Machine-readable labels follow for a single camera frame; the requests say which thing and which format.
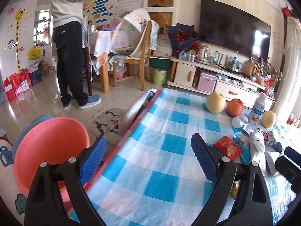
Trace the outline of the white curtain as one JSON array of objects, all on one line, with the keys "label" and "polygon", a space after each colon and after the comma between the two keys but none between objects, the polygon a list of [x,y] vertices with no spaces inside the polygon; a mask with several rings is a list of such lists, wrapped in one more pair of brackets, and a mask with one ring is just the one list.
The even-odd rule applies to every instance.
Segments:
[{"label": "white curtain", "polygon": [[279,86],[279,96],[273,107],[278,121],[287,122],[300,91],[300,21],[287,18],[287,36],[285,44],[284,81]]}]

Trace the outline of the person in white sweater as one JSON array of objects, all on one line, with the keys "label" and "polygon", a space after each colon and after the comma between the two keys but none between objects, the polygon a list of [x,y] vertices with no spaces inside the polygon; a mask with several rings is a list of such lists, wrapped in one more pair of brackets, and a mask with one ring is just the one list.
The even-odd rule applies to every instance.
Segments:
[{"label": "person in white sweater", "polygon": [[63,109],[71,106],[75,99],[80,109],[87,109],[101,103],[98,95],[89,97],[83,89],[82,48],[83,11],[92,4],[87,0],[52,0],[50,12],[53,16],[53,42],[57,49],[57,77]]}]

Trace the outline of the dark blue flower bouquet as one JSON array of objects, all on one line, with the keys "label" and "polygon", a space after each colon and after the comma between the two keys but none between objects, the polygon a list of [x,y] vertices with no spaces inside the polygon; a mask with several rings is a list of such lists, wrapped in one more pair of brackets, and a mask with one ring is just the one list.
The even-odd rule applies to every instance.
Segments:
[{"label": "dark blue flower bouquet", "polygon": [[194,31],[193,25],[180,23],[175,26],[168,26],[166,31],[173,48],[173,57],[178,57],[182,51],[189,51],[198,35]]}]

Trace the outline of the white TV cabinet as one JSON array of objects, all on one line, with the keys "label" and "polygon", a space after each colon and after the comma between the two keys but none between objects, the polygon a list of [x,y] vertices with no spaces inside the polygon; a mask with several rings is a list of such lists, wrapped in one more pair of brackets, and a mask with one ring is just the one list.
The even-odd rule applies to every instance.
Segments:
[{"label": "white TV cabinet", "polygon": [[176,87],[205,95],[217,91],[226,101],[240,99],[244,106],[252,108],[265,87],[242,75],[236,75],[213,64],[184,61],[171,57],[169,87]]}]

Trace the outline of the red gift boxes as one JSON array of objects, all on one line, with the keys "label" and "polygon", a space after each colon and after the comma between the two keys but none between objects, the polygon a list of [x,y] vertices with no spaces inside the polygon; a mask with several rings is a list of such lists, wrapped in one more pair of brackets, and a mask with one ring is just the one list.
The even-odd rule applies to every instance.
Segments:
[{"label": "red gift boxes", "polygon": [[3,84],[6,97],[10,102],[32,87],[29,70],[25,68],[20,73],[11,74],[4,80]]}]

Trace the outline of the red apple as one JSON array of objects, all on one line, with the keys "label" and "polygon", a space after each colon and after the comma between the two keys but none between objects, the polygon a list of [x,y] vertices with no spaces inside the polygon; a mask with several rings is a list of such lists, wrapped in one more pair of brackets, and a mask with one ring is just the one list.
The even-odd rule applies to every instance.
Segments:
[{"label": "red apple", "polygon": [[228,102],[226,112],[231,117],[240,116],[243,112],[243,102],[240,99],[232,99]]}]

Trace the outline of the giraffe height chart sticker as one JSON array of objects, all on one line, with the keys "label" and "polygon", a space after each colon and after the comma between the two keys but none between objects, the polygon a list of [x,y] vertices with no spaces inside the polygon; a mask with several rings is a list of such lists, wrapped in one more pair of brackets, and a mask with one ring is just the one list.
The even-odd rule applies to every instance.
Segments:
[{"label": "giraffe height chart sticker", "polygon": [[25,10],[20,9],[17,10],[15,15],[15,22],[16,22],[16,29],[15,29],[15,56],[16,56],[16,63],[17,63],[17,72],[21,72],[21,64],[20,64],[20,58],[19,58],[19,26],[20,21],[24,15]]}]

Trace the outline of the blue checkered tablecloth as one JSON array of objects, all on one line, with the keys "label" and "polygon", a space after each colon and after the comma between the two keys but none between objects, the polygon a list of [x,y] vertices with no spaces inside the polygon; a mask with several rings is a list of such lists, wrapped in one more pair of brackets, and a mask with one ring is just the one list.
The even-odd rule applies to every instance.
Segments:
[{"label": "blue checkered tablecloth", "polygon": [[213,114],[201,96],[157,92],[142,119],[109,157],[87,194],[107,225],[191,225],[214,188],[191,148],[236,130],[226,112]]}]

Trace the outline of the wooden dining chair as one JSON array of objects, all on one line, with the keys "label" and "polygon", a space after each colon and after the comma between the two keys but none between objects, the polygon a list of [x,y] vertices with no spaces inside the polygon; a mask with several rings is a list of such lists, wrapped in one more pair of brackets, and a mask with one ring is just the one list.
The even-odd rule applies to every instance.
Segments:
[{"label": "wooden dining chair", "polygon": [[121,56],[122,64],[138,65],[138,74],[130,73],[129,76],[124,76],[121,79],[117,78],[117,59],[111,58],[113,67],[113,86],[117,87],[117,83],[122,80],[131,79],[135,76],[140,78],[140,89],[145,90],[145,64],[148,62],[148,57],[151,53],[150,46],[150,36],[151,36],[151,21],[147,21],[145,24],[144,31],[136,47],[120,47],[111,48],[111,52],[116,56]]}]

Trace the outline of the green waste basket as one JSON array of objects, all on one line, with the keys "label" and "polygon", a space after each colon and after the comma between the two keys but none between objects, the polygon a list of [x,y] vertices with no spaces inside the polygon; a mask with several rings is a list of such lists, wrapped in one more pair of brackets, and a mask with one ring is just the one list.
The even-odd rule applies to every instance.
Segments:
[{"label": "green waste basket", "polygon": [[163,86],[166,84],[167,70],[154,68],[153,69],[153,84],[156,86]]}]

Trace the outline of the cat pattern floor mat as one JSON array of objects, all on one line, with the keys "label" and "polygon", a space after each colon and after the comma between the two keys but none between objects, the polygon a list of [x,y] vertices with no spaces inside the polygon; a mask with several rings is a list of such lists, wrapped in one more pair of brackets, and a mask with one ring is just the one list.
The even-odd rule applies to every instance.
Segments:
[{"label": "cat pattern floor mat", "polygon": [[108,145],[116,147],[128,130],[127,110],[110,108],[96,117],[88,127],[96,137],[105,136]]}]

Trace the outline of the electric glass kettle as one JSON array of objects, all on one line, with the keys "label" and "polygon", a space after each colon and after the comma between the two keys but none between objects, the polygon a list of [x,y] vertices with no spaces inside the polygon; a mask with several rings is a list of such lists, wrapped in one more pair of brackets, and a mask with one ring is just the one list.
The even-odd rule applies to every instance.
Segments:
[{"label": "electric glass kettle", "polygon": [[211,48],[208,45],[201,46],[201,49],[199,53],[196,56],[196,59],[198,61],[202,62],[209,62],[210,61],[210,55],[211,55]]}]

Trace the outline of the white yogurt drink bottle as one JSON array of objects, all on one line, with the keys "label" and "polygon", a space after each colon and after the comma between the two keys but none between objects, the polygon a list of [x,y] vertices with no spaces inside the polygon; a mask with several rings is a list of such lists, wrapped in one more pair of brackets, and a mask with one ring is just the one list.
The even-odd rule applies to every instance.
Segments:
[{"label": "white yogurt drink bottle", "polygon": [[267,95],[261,92],[249,113],[248,116],[249,124],[256,125],[259,122],[259,119],[263,115],[265,110],[266,99],[267,99]]}]

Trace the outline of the red snack packet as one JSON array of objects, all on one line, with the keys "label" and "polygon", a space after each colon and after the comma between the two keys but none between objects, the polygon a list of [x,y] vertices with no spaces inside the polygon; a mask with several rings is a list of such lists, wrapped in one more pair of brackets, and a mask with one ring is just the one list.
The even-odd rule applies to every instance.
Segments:
[{"label": "red snack packet", "polygon": [[224,156],[229,157],[232,161],[235,161],[242,153],[242,149],[239,147],[239,145],[226,135],[224,135],[213,146]]}]

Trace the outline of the pink storage box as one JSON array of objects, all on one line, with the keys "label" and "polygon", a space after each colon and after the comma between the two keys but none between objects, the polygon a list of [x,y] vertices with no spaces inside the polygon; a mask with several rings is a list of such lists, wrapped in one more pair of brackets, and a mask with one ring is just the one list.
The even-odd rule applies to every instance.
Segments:
[{"label": "pink storage box", "polygon": [[211,73],[201,73],[198,90],[211,93],[214,91],[217,77]]}]

